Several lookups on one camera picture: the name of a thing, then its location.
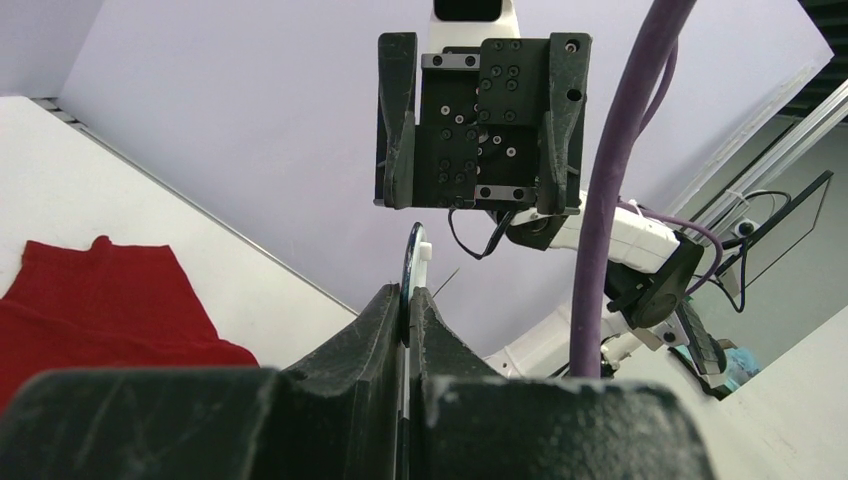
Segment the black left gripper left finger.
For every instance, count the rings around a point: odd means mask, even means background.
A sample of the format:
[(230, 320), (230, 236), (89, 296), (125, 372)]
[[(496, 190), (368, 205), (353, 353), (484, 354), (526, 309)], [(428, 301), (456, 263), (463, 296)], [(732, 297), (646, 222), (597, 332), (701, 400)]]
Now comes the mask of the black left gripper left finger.
[(290, 367), (57, 370), (1, 419), (5, 479), (390, 479), (397, 284)]

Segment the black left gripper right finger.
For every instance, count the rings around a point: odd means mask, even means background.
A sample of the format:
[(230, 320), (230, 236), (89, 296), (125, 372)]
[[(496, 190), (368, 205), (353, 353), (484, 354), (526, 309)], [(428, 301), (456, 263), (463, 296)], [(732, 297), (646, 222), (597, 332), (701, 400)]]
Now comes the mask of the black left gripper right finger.
[(413, 479), (711, 479), (707, 448), (657, 384), (508, 379), (444, 323), (431, 293), (409, 303)]

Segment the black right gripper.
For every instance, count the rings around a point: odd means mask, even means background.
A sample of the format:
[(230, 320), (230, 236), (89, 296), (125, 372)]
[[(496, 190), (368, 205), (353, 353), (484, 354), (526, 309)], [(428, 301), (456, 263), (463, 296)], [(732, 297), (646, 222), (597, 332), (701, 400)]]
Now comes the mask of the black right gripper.
[(414, 32), (378, 38), (374, 202), (409, 208), (413, 192), (422, 208), (523, 209), (540, 177), (538, 210), (576, 213), (592, 37), (488, 39), (423, 54), (416, 127), (417, 44)]

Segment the blue round brooch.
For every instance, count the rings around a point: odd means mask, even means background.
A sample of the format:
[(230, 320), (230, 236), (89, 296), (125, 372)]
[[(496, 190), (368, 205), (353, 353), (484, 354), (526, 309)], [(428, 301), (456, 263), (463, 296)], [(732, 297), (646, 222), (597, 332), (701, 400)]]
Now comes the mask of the blue round brooch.
[(400, 283), (400, 306), (403, 311), (409, 308), (414, 290), (426, 286), (428, 265), (432, 257), (433, 245), (427, 238), (425, 227), (422, 223), (415, 222), (405, 247)]

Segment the red t-shirt garment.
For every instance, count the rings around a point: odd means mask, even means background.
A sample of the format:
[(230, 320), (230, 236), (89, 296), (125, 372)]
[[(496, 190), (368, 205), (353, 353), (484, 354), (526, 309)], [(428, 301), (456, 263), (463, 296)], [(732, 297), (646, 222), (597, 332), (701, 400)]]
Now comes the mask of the red t-shirt garment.
[(256, 367), (223, 339), (167, 246), (86, 250), (30, 240), (1, 297), (1, 405), (56, 369)]

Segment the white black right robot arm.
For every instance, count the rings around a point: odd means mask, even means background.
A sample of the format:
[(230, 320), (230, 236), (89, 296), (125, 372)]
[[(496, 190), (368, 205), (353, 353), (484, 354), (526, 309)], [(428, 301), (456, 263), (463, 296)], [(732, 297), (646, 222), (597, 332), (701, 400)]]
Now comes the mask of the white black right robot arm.
[[(420, 53), (412, 32), (379, 37), (374, 201), (396, 210), (478, 210), (502, 240), (574, 250), (592, 39), (489, 37)], [(601, 297), (600, 366), (616, 371), (640, 345), (669, 348), (710, 388), (728, 360), (689, 309), (704, 250), (656, 213), (617, 207)]]

